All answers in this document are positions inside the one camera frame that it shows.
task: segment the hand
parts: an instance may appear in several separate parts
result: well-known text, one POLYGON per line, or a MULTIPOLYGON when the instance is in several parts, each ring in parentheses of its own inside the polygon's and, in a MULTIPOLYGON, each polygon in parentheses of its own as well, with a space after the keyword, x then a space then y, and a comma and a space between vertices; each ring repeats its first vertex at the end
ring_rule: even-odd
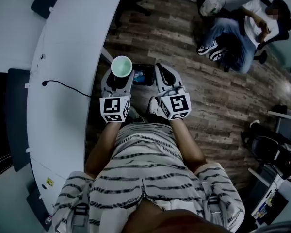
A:
POLYGON ((266 22, 261 17, 254 15, 252 18, 259 28, 262 28, 264 25, 266 25, 266 22))
POLYGON ((262 25, 261 29, 262 29, 262 33, 263 33, 264 35, 268 35, 268 34, 270 34, 270 32, 271 32, 271 31, 269 30, 269 28, 268 28, 268 26, 267 26, 266 23, 262 25))

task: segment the paper cup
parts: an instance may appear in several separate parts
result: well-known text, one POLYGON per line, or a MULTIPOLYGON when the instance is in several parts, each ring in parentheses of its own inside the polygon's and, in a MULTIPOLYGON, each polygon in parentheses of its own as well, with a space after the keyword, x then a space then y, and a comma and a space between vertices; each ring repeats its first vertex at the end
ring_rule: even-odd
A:
POLYGON ((127 77, 131 71, 132 62, 126 56, 117 56, 111 63, 111 72, 118 78, 127 77))

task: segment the white desk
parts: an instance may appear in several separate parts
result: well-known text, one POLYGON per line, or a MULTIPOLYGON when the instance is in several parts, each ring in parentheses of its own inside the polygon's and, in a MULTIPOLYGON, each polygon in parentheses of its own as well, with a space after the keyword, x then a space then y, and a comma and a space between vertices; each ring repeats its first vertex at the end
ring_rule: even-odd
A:
POLYGON ((84 170, 90 98, 58 83, 42 86, 42 81, 59 80, 91 94, 100 53, 112 60, 103 43, 119 1, 58 0, 36 47, 27 132, 33 174, 50 214, 68 175, 84 170), (48 177, 55 182, 53 187, 46 183, 48 177))

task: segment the jeans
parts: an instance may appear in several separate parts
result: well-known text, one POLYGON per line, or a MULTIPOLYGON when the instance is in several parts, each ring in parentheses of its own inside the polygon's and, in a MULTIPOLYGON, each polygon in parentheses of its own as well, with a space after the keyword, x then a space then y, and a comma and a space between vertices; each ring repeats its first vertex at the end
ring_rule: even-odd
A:
POLYGON ((221 34, 233 34, 241 42, 241 51, 239 56, 225 54, 222 62, 239 73, 247 73, 252 64, 256 46, 247 35, 241 35, 239 31, 238 21, 227 18, 218 18, 214 26, 209 30, 204 39, 204 47, 209 47, 214 40, 221 34))

